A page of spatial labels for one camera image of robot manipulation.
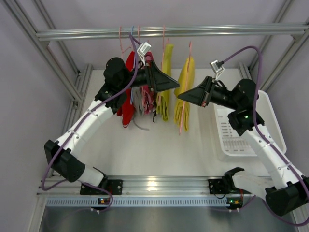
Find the yellow trousers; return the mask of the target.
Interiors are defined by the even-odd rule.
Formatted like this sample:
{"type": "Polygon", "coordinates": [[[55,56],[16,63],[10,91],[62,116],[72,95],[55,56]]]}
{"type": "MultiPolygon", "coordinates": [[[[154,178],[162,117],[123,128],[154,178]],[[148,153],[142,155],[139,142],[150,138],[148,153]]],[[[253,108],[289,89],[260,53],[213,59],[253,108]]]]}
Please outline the yellow trousers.
{"type": "Polygon", "coordinates": [[[187,58],[181,73],[178,78],[179,87],[174,90],[176,97],[176,103],[174,106],[173,120],[176,125],[179,126],[179,133],[183,130],[189,131],[189,116],[190,116],[190,103],[180,100],[178,97],[181,93],[184,93],[192,89],[195,81],[195,60],[192,56],[187,58]]]}

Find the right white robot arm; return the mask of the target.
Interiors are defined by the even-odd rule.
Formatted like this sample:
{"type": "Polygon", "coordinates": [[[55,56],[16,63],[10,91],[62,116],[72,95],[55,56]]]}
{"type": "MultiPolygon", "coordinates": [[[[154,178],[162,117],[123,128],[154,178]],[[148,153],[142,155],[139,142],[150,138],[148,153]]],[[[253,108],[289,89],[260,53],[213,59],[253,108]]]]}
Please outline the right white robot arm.
{"type": "Polygon", "coordinates": [[[258,92],[250,79],[240,80],[232,90],[207,76],[197,87],[178,95],[178,99],[206,107],[209,103],[232,109],[228,122],[253,149],[271,180],[257,177],[237,167],[225,172],[228,192],[244,190],[263,199],[277,216],[309,202],[309,179],[280,151],[262,117],[256,111],[258,92]]]}

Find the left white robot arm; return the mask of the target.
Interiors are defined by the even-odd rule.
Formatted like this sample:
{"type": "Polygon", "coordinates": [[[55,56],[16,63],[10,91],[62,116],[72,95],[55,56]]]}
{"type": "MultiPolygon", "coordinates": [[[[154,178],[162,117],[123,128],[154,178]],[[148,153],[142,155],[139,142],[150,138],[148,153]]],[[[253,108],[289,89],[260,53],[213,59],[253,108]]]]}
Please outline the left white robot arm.
{"type": "Polygon", "coordinates": [[[108,178],[102,171],[82,163],[79,156],[93,134],[129,98],[126,90],[148,86],[161,92],[179,87],[179,83],[160,71],[153,60],[142,69],[130,71],[121,58],[115,57],[107,62],[103,75],[105,83],[85,113],[62,136],[44,145],[49,168],[71,183],[79,181],[94,189],[106,188],[108,178]]]}

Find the lime green trousers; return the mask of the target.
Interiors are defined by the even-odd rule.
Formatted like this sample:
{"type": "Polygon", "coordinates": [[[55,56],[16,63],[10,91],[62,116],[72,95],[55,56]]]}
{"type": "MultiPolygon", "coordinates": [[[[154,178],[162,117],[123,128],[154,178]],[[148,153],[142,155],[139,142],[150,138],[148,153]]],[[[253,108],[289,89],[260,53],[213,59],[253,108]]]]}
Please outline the lime green trousers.
{"type": "MultiPolygon", "coordinates": [[[[163,56],[162,72],[171,77],[171,59],[174,45],[167,44],[163,56]]],[[[156,112],[162,116],[163,121],[169,120],[169,96],[170,90],[159,92],[157,95],[156,112]]]]}

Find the pink camouflage trousers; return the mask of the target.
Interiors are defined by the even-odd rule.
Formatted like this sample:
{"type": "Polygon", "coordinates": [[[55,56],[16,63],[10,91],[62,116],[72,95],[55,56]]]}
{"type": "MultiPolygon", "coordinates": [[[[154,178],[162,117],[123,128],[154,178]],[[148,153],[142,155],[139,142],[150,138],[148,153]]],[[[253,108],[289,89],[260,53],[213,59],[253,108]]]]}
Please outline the pink camouflage trousers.
{"type": "MultiPolygon", "coordinates": [[[[145,57],[146,62],[153,60],[153,55],[151,52],[147,52],[145,57]]],[[[143,74],[145,76],[145,66],[140,68],[141,75],[143,74]]],[[[147,81],[144,80],[145,84],[142,84],[140,89],[142,93],[142,103],[144,106],[144,115],[149,115],[150,113],[156,114],[156,96],[153,91],[151,91],[147,86],[147,81]]]]}

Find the pink hanger of red trousers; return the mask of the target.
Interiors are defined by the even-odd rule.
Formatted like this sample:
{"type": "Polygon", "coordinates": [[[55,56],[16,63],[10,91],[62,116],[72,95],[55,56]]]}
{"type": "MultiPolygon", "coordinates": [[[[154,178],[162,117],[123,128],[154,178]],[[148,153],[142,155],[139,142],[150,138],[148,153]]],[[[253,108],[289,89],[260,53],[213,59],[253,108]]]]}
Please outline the pink hanger of red trousers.
{"type": "Polygon", "coordinates": [[[122,27],[120,26],[119,27],[119,30],[118,30],[118,38],[119,38],[119,45],[120,45],[120,51],[121,51],[121,58],[123,58],[123,54],[124,52],[127,51],[127,49],[123,49],[123,45],[122,45],[122,39],[121,39],[121,31],[122,31],[122,27]]]}

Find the blue hanger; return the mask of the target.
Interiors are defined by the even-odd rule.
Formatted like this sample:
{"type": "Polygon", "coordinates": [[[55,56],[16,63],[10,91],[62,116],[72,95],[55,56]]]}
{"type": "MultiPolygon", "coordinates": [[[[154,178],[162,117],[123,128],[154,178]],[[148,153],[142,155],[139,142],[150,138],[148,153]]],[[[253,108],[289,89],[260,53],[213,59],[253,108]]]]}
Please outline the blue hanger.
{"type": "MultiPolygon", "coordinates": [[[[131,28],[131,34],[133,35],[133,31],[134,31],[134,26],[132,26],[131,28]]],[[[137,56],[137,53],[135,52],[135,50],[133,49],[134,51],[134,62],[133,62],[133,70],[136,69],[136,56],[137,56]]],[[[134,98],[136,96],[136,93],[138,92],[138,87],[133,87],[131,89],[131,97],[130,97],[130,104],[133,105],[134,104],[134,98]]]]}

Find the pink hanger of camouflage trousers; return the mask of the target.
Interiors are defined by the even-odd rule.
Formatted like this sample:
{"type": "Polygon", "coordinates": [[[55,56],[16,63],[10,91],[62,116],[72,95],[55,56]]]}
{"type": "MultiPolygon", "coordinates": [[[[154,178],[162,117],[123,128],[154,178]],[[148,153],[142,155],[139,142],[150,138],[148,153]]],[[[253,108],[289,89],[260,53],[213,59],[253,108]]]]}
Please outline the pink hanger of camouflage trousers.
{"type": "Polygon", "coordinates": [[[144,42],[147,42],[148,44],[150,43],[149,40],[145,40],[145,39],[141,38],[141,27],[140,27],[140,25],[138,25],[137,33],[138,33],[138,45],[139,46],[142,45],[144,42]]]}

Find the white plastic basket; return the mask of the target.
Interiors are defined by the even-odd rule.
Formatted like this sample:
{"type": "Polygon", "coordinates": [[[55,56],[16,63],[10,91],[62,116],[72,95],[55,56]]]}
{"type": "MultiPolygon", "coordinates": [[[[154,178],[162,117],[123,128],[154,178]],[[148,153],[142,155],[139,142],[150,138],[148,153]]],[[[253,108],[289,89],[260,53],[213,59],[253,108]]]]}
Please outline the white plastic basket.
{"type": "MultiPolygon", "coordinates": [[[[286,143],[271,105],[269,96],[264,91],[259,91],[256,106],[257,113],[262,117],[267,129],[283,153],[286,153],[286,143]]],[[[221,160],[254,160],[257,155],[250,145],[232,129],[228,121],[228,114],[232,109],[213,105],[212,121],[218,158],[221,160]]]]}

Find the left aluminium frame post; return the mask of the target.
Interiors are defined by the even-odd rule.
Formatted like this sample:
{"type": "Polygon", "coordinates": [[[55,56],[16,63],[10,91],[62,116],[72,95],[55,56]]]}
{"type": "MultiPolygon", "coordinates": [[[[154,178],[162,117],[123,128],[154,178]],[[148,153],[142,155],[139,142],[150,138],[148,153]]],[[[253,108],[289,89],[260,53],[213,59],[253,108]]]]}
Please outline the left aluminium frame post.
{"type": "Polygon", "coordinates": [[[83,95],[17,0],[0,3],[0,175],[39,176],[43,145],[61,134],[83,95]]]}

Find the aluminium frame post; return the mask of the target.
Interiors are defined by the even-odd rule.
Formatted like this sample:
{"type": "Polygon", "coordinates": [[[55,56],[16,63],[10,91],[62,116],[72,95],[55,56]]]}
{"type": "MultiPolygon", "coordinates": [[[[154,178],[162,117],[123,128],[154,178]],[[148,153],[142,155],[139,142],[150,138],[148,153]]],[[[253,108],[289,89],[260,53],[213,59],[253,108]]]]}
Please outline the aluminium frame post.
{"type": "Polygon", "coordinates": [[[83,95],[17,0],[0,3],[0,175],[39,176],[43,145],[61,134],[83,95]]]}
{"type": "MultiPolygon", "coordinates": [[[[309,20],[309,2],[307,0],[238,0],[235,24],[305,24],[309,20]]],[[[276,34],[276,35],[245,35],[234,39],[237,41],[235,49],[248,45],[260,48],[263,55],[261,84],[267,81],[280,60],[288,52],[296,38],[302,34],[276,34]]]]}

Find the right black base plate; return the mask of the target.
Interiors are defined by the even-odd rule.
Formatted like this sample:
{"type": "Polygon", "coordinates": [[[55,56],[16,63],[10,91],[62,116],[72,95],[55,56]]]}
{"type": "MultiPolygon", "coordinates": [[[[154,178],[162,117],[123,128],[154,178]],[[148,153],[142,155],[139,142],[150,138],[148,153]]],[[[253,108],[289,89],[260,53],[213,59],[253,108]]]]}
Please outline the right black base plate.
{"type": "Polygon", "coordinates": [[[226,179],[209,179],[208,180],[210,194],[217,195],[217,194],[229,194],[235,193],[236,190],[232,188],[230,182],[226,179]]]}

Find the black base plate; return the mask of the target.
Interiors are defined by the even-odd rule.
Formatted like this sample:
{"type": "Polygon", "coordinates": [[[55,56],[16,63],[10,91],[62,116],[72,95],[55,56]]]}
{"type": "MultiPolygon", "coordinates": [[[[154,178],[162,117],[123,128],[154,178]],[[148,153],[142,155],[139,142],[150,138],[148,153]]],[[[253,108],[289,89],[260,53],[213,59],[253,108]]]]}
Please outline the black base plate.
{"type": "MultiPolygon", "coordinates": [[[[111,195],[122,195],[123,180],[112,179],[106,180],[102,187],[108,191],[111,195]]],[[[81,184],[80,195],[103,195],[104,192],[93,187],[89,187],[85,184],[81,184]]]]}
{"type": "Polygon", "coordinates": [[[235,193],[236,190],[232,188],[230,182],[226,179],[209,179],[208,180],[210,194],[217,195],[217,194],[229,194],[235,193]]]}

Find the aluminium hanging rail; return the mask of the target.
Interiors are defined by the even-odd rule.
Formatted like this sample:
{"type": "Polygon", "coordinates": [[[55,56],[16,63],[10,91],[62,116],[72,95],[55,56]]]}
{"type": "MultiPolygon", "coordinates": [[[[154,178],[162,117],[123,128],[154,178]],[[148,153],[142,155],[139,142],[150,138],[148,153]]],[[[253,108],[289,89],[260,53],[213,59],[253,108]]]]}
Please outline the aluminium hanging rail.
{"type": "MultiPolygon", "coordinates": [[[[251,35],[289,35],[303,34],[309,26],[306,23],[271,23],[253,25],[222,25],[222,26],[183,26],[166,27],[167,37],[198,37],[198,36],[251,36],[251,35]]],[[[115,39],[119,28],[104,29],[49,29],[36,32],[40,41],[64,41],[81,39],[115,39]]],[[[137,29],[133,35],[138,36],[137,29]]],[[[122,28],[121,37],[127,38],[131,28],[122,28]]],[[[163,37],[163,27],[141,27],[141,38],[163,37]]]]}

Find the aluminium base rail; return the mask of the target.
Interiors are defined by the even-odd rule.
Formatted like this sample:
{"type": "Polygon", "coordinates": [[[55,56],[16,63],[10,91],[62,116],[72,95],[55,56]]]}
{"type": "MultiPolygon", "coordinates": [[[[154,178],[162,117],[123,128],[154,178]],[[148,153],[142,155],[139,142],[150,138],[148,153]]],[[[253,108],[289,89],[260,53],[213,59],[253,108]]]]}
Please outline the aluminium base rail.
{"type": "MultiPolygon", "coordinates": [[[[46,187],[60,181],[60,176],[48,178],[46,187]]],[[[169,196],[210,196],[209,179],[220,176],[109,176],[109,180],[122,180],[121,197],[169,197],[169,196]]],[[[38,187],[37,195],[77,196],[80,195],[80,182],[63,182],[48,191],[38,187]]]]}

